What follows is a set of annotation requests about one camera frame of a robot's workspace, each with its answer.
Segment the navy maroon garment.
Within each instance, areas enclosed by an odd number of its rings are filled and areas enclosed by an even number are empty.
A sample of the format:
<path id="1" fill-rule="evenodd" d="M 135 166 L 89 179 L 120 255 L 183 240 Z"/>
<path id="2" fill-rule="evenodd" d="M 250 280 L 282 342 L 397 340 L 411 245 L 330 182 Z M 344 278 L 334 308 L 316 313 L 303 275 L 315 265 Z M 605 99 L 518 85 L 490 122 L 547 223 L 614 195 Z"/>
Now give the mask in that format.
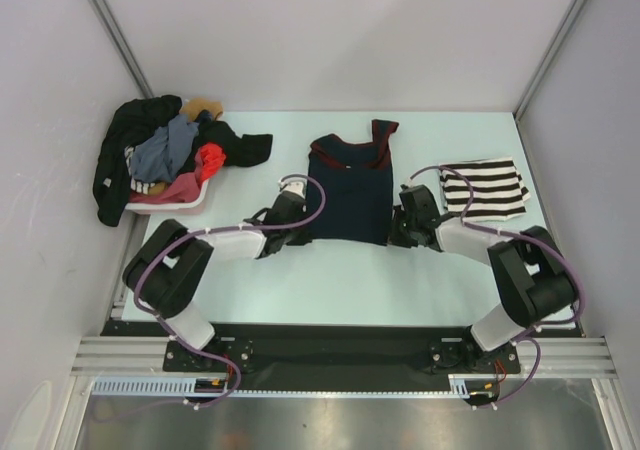
<path id="1" fill-rule="evenodd" d="M 346 240 L 384 246 L 393 215 L 390 138 L 394 121 L 371 121 L 371 140 L 347 143 L 336 134 L 313 141 L 308 175 L 322 186 L 326 202 L 308 227 L 313 240 Z"/>

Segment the black white striped tank top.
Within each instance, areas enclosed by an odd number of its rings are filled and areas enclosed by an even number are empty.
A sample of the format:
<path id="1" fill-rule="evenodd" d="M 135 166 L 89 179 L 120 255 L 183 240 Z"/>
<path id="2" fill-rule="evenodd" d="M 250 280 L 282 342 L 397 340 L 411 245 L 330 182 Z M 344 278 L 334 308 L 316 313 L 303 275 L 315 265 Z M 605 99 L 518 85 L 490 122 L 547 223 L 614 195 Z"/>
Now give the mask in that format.
<path id="1" fill-rule="evenodd" d="M 439 171 L 444 208 L 466 220 L 506 221 L 526 213 L 529 189 L 511 157 L 445 163 Z"/>

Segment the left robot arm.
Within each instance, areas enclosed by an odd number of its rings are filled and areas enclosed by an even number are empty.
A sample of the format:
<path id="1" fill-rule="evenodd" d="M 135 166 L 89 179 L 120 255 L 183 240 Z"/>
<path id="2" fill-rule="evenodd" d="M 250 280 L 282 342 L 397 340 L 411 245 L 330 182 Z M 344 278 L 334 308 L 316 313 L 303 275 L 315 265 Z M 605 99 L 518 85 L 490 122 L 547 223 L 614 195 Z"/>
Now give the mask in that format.
<path id="1" fill-rule="evenodd" d="M 197 368 L 214 367 L 221 357 L 214 326 L 193 303 L 205 270 L 214 262 L 260 259 L 279 252 L 303 229 L 302 190 L 282 190 L 272 206 L 226 231 L 190 231 L 167 219 L 135 254 L 123 272 L 137 308 L 165 325 L 187 344 L 186 357 Z"/>

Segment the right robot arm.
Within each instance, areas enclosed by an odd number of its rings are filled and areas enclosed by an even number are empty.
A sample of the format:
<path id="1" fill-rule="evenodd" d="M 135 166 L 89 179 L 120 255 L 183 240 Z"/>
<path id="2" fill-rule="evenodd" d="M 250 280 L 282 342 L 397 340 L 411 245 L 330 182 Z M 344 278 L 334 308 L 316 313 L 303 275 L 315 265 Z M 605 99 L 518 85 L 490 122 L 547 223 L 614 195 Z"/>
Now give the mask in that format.
<path id="1" fill-rule="evenodd" d="M 501 232 L 442 214 L 424 185 L 404 185 L 399 197 L 390 244 L 463 256 L 492 270 L 500 303 L 467 330 L 461 358 L 469 369 L 486 370 L 496 361 L 497 349 L 580 301 L 576 278 L 545 228 Z"/>

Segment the red garment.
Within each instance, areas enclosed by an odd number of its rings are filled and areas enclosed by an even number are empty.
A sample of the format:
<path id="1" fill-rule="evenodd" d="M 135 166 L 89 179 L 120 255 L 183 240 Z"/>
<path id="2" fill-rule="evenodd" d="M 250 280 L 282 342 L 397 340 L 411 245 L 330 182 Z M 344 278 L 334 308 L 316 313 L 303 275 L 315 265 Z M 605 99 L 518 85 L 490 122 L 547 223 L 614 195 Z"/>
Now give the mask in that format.
<path id="1" fill-rule="evenodd" d="M 223 166 L 226 154 L 214 143 L 207 143 L 196 154 L 196 173 L 201 183 L 213 177 Z"/>

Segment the pink plastic basket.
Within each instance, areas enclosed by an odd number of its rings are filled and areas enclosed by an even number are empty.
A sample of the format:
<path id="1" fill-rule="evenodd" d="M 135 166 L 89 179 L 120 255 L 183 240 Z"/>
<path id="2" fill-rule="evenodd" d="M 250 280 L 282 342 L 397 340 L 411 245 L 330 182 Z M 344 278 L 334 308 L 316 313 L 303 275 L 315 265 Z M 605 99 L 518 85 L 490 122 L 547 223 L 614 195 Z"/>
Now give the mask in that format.
<path id="1" fill-rule="evenodd" d="M 147 204 L 135 204 L 128 203 L 125 209 L 130 212 L 134 212 L 139 215 L 151 215 L 159 213 L 177 213 L 184 215 L 196 215 L 200 214 L 206 206 L 206 193 L 209 186 L 209 181 L 202 183 L 201 193 L 199 197 L 191 203 L 174 203 L 163 205 L 147 205 Z"/>

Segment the pink garment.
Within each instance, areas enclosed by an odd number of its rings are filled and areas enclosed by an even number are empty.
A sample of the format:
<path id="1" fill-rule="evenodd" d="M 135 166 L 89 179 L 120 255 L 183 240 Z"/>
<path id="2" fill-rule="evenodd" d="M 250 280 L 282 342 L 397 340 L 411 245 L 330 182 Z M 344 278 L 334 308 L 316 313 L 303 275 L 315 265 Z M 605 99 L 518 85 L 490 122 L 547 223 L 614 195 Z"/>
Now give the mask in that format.
<path id="1" fill-rule="evenodd" d="M 173 183 L 158 195 L 132 193 L 129 202 L 147 205 L 191 203 L 199 197 L 201 187 L 201 171 L 196 169 L 194 172 L 179 175 Z"/>

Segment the grey blue garment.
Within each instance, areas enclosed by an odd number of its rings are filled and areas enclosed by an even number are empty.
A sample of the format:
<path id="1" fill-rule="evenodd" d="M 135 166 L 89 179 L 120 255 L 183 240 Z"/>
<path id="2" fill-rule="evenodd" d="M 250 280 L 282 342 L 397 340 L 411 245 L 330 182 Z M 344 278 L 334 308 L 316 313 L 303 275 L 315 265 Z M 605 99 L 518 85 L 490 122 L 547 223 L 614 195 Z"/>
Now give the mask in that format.
<path id="1" fill-rule="evenodd" d="M 137 145 L 131 155 L 131 176 L 143 183 L 172 183 L 189 157 L 198 124 L 178 114 Z"/>

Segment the tan garment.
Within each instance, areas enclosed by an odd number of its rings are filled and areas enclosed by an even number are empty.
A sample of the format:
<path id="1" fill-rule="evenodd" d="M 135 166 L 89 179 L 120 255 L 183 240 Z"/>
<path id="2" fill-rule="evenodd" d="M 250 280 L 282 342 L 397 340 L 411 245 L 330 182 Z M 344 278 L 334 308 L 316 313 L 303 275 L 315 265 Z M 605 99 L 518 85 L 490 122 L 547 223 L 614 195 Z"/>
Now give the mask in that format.
<path id="1" fill-rule="evenodd" d="M 180 109 L 180 113 L 186 115 L 190 121 L 195 121 L 203 111 L 209 112 L 214 120 L 221 117 L 224 113 L 223 106 L 220 102 L 201 97 L 185 100 Z"/>

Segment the black garment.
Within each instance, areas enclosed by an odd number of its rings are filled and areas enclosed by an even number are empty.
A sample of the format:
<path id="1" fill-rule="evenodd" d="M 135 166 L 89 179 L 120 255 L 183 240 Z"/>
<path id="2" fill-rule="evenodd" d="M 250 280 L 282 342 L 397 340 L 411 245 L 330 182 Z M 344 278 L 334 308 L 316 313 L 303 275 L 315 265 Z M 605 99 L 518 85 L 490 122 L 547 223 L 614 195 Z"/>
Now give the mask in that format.
<path id="1" fill-rule="evenodd" d="M 180 113 L 181 97 L 168 94 L 148 99 L 134 99 L 122 104 L 114 113 L 102 141 L 93 181 L 93 196 L 99 221 L 109 227 L 119 225 L 132 193 L 158 195 L 171 183 L 143 183 L 131 176 L 130 160 L 134 148 L 149 139 Z M 271 134 L 237 134 L 220 118 L 214 120 L 207 111 L 195 121 L 199 133 L 177 177 L 196 170 L 196 154 L 207 143 L 219 145 L 226 154 L 224 166 L 248 168 L 261 165 L 271 156 Z"/>

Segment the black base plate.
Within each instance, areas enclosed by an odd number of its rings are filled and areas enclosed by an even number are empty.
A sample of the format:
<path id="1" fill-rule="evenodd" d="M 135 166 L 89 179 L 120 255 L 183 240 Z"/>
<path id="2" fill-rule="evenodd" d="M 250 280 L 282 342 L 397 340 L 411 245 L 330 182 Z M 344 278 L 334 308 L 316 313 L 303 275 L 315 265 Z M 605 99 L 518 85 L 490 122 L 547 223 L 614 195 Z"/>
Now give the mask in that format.
<path id="1" fill-rule="evenodd" d="M 215 341 L 197 355 L 168 340 L 163 371 L 169 374 L 246 375 L 274 372 L 381 372 L 407 375 L 471 374 L 482 378 L 518 375 L 530 344 L 483 354 L 466 340 L 462 327 L 360 327 L 321 325 L 220 324 Z"/>

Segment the aluminium frame rail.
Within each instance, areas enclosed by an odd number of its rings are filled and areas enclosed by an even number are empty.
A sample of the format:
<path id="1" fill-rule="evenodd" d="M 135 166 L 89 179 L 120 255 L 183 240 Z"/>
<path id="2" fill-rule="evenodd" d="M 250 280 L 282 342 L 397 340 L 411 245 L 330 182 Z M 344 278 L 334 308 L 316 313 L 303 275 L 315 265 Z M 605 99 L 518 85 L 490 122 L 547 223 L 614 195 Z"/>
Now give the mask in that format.
<path id="1" fill-rule="evenodd" d="M 155 376 L 163 373 L 167 337 L 85 337 L 72 376 Z"/>

